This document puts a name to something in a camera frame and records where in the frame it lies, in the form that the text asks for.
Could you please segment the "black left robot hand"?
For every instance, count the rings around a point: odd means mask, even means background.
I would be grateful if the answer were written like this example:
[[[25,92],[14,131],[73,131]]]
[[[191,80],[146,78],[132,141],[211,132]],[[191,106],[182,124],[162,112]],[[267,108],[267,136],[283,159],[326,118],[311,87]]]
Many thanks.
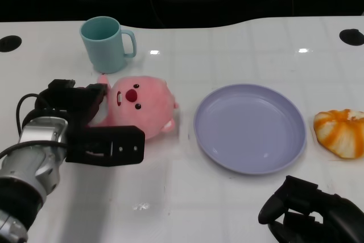
[[[145,136],[135,126],[90,126],[107,95],[106,84],[76,87],[74,80],[54,79],[35,102],[35,114],[59,117],[66,130],[67,162],[124,166],[144,160]]]

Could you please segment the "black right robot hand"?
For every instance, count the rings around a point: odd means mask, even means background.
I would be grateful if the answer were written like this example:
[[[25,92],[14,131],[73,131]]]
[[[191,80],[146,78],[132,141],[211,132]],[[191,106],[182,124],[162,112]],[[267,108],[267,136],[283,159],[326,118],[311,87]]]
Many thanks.
[[[258,222],[267,225],[278,242],[363,242],[363,211],[293,176],[266,201]]]

